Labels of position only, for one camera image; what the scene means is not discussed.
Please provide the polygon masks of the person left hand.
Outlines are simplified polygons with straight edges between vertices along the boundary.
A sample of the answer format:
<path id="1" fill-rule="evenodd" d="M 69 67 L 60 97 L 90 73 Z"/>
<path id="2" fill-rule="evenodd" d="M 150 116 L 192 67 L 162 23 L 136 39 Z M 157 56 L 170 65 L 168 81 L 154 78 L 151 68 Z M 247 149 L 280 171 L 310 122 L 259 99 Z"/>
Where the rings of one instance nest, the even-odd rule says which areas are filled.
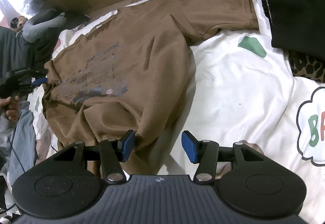
<path id="1" fill-rule="evenodd" d="M 19 96 L 10 96 L 0 100 L 1 111 L 4 111 L 7 118 L 12 122 L 16 122 L 20 117 L 19 101 Z"/>

